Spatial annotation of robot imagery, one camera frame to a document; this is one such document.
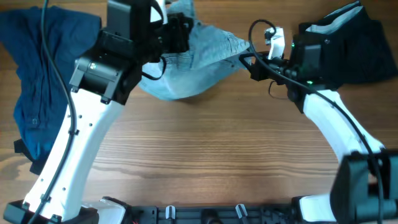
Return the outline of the light blue denim shorts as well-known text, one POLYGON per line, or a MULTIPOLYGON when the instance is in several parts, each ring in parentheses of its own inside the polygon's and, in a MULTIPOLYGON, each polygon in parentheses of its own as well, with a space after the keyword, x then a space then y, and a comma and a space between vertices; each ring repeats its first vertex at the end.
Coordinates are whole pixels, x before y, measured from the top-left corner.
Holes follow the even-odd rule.
POLYGON ((167 13, 176 12, 193 19, 189 51, 164 54, 164 62, 145 64, 142 71, 156 77, 156 80, 143 77, 139 82, 142 90, 167 101, 199 95, 243 69, 239 56, 249 50, 247 41, 199 21, 192 0, 173 2, 167 13))

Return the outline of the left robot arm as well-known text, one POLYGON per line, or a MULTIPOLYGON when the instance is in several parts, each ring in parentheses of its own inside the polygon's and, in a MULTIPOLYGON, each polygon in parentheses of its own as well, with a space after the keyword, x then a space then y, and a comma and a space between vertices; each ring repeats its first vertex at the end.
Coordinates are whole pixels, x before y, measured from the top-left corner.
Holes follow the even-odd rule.
POLYGON ((131 223, 124 202, 84 203, 88 174, 142 67, 186 52, 193 19, 168 14, 167 1, 109 1, 107 25, 75 63, 63 123, 39 178, 22 200, 7 204, 9 223, 131 223))

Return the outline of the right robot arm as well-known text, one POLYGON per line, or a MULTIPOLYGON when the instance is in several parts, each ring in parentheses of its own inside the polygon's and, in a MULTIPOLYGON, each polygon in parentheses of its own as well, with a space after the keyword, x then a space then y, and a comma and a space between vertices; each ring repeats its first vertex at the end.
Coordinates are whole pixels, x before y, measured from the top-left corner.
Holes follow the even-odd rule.
POLYGON ((289 59, 284 38, 266 34, 267 52, 250 50, 239 61, 256 81, 271 79, 288 89, 289 100, 321 131, 339 168, 326 194, 296 197, 292 218, 302 223, 367 223, 397 218, 397 153, 373 138, 343 104, 324 76, 323 46, 296 35, 289 59))

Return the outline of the folded black shorts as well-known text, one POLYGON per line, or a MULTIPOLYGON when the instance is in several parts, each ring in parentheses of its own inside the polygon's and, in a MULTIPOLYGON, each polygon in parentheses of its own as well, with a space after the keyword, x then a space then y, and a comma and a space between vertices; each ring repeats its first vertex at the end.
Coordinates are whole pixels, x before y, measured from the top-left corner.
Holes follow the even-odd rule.
POLYGON ((380 21, 360 1, 347 4, 316 22, 298 25, 299 33, 320 39, 320 75, 337 86, 388 80, 397 65, 380 21))

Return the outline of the dark blue shirt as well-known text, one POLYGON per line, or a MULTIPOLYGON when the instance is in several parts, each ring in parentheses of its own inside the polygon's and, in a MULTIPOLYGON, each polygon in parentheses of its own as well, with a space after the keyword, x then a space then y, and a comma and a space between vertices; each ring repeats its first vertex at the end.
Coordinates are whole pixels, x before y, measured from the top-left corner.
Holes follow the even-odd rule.
POLYGON ((98 16, 50 7, 45 13, 45 35, 40 32, 41 9, 1 13, 1 42, 17 64, 21 95, 14 119, 21 139, 30 149, 50 153, 62 125, 67 100, 47 59, 42 39, 65 83, 71 79, 75 60, 88 50, 101 29, 98 16))

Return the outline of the black garment under blue shirt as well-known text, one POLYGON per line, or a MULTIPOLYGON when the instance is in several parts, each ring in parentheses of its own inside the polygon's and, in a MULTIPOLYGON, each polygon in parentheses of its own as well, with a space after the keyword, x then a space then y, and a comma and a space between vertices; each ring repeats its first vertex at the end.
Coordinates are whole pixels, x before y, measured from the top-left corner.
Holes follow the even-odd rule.
POLYGON ((31 162, 29 169, 31 173, 35 175, 41 174, 48 158, 48 154, 46 152, 41 153, 38 150, 31 151, 22 139, 14 141, 14 152, 25 156, 31 162))

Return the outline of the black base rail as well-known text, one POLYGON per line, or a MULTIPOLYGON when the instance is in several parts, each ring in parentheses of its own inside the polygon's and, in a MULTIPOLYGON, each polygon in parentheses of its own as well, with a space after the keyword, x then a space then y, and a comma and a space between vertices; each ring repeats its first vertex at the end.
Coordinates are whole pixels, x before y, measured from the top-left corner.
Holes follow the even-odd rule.
POLYGON ((285 205, 226 207, 128 207, 128 224, 291 224, 292 209, 285 205))

